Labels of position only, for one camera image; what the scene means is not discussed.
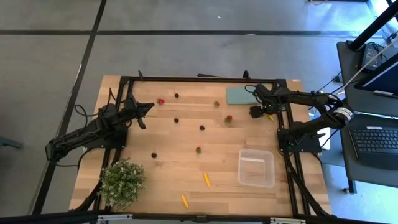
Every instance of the potted plant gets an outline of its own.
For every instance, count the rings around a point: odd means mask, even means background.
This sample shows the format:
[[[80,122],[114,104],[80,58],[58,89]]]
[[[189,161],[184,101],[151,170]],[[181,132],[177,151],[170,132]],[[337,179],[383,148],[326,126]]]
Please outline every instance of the potted plant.
[[[116,210],[127,208],[138,199],[139,191],[144,188],[144,169],[127,159],[117,161],[102,170],[100,194],[107,206]]]

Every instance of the white cable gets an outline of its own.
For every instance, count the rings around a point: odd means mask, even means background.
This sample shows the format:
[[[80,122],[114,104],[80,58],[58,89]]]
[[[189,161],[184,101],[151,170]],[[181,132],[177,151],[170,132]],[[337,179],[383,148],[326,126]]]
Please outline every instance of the white cable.
[[[359,71],[357,71],[356,74],[355,74],[350,80],[348,80],[347,83],[345,83],[342,87],[340,87],[339,89],[337,89],[337,90],[335,90],[335,91],[339,91],[339,90],[341,90],[341,89],[346,88],[346,87],[349,85],[349,83],[351,83],[351,82],[355,79],[355,77],[357,77],[357,76],[362,72],[362,70],[364,70],[364,68],[366,68],[366,66],[368,66],[374,59],[378,58],[378,56],[379,56],[380,54],[382,54],[383,51],[387,50],[389,47],[391,47],[391,46],[392,46],[394,43],[396,43],[397,41],[398,41],[398,38],[397,38],[395,41],[391,42],[391,44],[389,44],[387,47],[385,47],[384,49],[382,49],[377,55],[375,55],[370,61],[368,61],[361,69],[359,69]]]
[[[311,1],[311,3],[312,3],[314,6],[319,6],[320,4],[323,4],[323,3],[327,2],[328,0],[323,0],[322,2],[320,2],[320,3],[318,3],[318,4],[315,4],[312,0],[310,0],[310,1]]]

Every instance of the wooden tabletop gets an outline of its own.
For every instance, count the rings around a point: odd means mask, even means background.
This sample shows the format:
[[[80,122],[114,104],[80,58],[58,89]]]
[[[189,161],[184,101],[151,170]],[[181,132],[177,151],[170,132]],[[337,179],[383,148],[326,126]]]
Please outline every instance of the wooden tabletop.
[[[106,104],[108,89],[117,93],[120,76],[105,75],[96,108]],[[290,90],[303,90],[299,80],[288,80]],[[251,105],[227,105],[226,88],[244,83],[134,82],[133,95],[142,103],[163,98],[144,118],[147,129],[136,121],[129,129],[122,158],[144,166],[146,189],[139,201],[123,212],[209,214],[209,215],[278,215],[290,216],[289,188],[282,156],[278,153],[278,122],[252,119]],[[213,106],[218,100],[220,107]],[[294,121],[308,121],[306,106],[292,105]],[[233,117],[225,123],[227,115]],[[196,147],[202,153],[196,154]],[[275,186],[271,189],[250,187],[238,182],[238,158],[242,148],[267,150],[275,159]],[[157,158],[151,158],[153,152]],[[89,152],[82,160],[70,208],[76,208],[98,183],[104,149]],[[301,153],[305,183],[316,201],[330,212],[328,194],[319,161]],[[206,185],[207,173],[211,187]],[[301,197],[296,186],[298,207]],[[187,198],[185,208],[181,194]]]

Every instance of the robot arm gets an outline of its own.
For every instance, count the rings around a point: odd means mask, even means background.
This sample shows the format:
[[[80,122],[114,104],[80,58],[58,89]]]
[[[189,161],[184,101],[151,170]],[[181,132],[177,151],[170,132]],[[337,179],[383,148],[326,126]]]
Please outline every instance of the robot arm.
[[[253,95],[262,104],[262,107],[250,107],[252,118],[258,118],[264,113],[274,114],[281,112],[286,103],[313,106],[320,112],[320,117],[317,119],[304,123],[297,121],[289,129],[278,130],[280,145],[282,149],[287,151],[303,152],[307,150],[306,148],[312,148],[313,151],[311,152],[319,152],[321,149],[319,149],[319,146],[315,147],[315,142],[318,142],[318,138],[323,135],[317,134],[317,131],[323,128],[341,129],[354,116],[348,105],[345,105],[334,95],[327,93],[302,93],[299,91],[290,91],[284,87],[268,90],[264,85],[258,84],[253,91]],[[305,138],[317,141],[303,141]],[[310,144],[311,147],[298,147],[300,142],[307,145]]]
[[[51,140],[45,147],[47,160],[58,162],[71,150],[80,146],[88,149],[97,147],[121,147],[126,141],[128,126],[126,123],[137,119],[141,129],[146,129],[142,118],[154,106],[154,103],[139,103],[130,93],[124,101],[124,108],[117,111],[115,104],[101,108],[102,113],[85,127]]]

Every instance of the plastic bin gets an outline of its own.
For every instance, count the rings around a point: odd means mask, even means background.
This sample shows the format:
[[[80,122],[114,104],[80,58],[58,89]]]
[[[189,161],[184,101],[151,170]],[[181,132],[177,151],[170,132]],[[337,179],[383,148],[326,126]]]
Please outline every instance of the plastic bin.
[[[273,187],[275,185],[274,155],[269,151],[241,149],[238,180],[243,185]]]

